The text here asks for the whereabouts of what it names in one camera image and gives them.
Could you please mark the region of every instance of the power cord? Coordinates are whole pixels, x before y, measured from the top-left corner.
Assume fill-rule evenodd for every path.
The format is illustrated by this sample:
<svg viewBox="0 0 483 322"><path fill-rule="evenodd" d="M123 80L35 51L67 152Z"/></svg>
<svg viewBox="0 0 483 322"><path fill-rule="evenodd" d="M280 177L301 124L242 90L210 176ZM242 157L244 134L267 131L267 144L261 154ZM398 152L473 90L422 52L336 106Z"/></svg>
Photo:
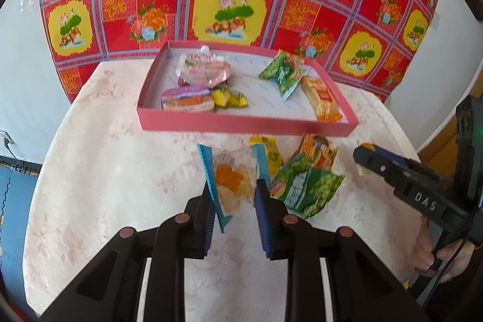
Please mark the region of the power cord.
<svg viewBox="0 0 483 322"><path fill-rule="evenodd" d="M18 160L18 158L16 158L16 156L12 153L10 147L8 146L9 145L8 139L4 138L3 139L3 144L8 149L8 151L10 152L10 154L14 157L14 159Z"/></svg>

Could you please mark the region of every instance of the human hand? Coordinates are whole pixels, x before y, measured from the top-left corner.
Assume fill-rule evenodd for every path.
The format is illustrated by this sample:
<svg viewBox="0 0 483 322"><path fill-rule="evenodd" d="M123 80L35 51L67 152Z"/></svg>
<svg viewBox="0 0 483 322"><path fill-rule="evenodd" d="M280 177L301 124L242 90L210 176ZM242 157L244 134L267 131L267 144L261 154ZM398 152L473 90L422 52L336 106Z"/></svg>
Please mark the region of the human hand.
<svg viewBox="0 0 483 322"><path fill-rule="evenodd" d="M456 240L439 250L436 256L443 261L448 261L458 250L462 242L462 239ZM431 276L436 276L438 274L437 271L428 270L434 263L433 248L434 246L431 241L431 236L429 235L427 218L423 217L421 230L419 230L416 245L412 251L412 261L418 273ZM441 279L442 283L447 282L464 272L469 264L469 260L472 258L474 249L475 246L469 242L463 246L451 266L446 270L446 274Z"/></svg>

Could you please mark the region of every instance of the pink snack pouch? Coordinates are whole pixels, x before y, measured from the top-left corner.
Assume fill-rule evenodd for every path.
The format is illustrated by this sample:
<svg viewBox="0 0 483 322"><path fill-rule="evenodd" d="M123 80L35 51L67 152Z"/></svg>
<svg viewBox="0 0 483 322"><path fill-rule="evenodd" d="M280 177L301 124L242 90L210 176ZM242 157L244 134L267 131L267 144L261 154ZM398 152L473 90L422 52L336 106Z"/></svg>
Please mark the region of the pink snack pouch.
<svg viewBox="0 0 483 322"><path fill-rule="evenodd" d="M176 68L176 75L190 85L214 88L231 75L231 65L224 55L190 53L183 54Z"/></svg>

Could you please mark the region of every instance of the orange snack package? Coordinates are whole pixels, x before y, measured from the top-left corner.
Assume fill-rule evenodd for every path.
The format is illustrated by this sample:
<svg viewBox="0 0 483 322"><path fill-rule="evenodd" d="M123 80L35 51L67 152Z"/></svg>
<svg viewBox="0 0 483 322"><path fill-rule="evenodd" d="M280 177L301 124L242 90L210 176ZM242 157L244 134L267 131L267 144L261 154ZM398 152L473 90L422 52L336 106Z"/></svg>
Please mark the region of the orange snack package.
<svg viewBox="0 0 483 322"><path fill-rule="evenodd" d="M308 164L330 172L338 151L339 147L329 142L324 136L304 134L299 149L292 158L300 153L305 153Z"/></svg>
<svg viewBox="0 0 483 322"><path fill-rule="evenodd" d="M302 77L300 86L315 111L318 120L322 122L338 122L342 119L339 105L322 79L305 76Z"/></svg>

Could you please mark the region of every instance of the electrical outlet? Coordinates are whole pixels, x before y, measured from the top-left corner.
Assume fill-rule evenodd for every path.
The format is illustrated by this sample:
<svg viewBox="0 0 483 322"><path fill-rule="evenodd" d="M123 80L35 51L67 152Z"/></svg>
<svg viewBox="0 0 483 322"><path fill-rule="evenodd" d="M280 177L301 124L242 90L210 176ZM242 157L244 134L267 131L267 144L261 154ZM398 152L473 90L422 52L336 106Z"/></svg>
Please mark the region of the electrical outlet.
<svg viewBox="0 0 483 322"><path fill-rule="evenodd" d="M6 139L9 144L15 145L14 140L8 135L8 132L0 130L0 137L2 138L2 141Z"/></svg>

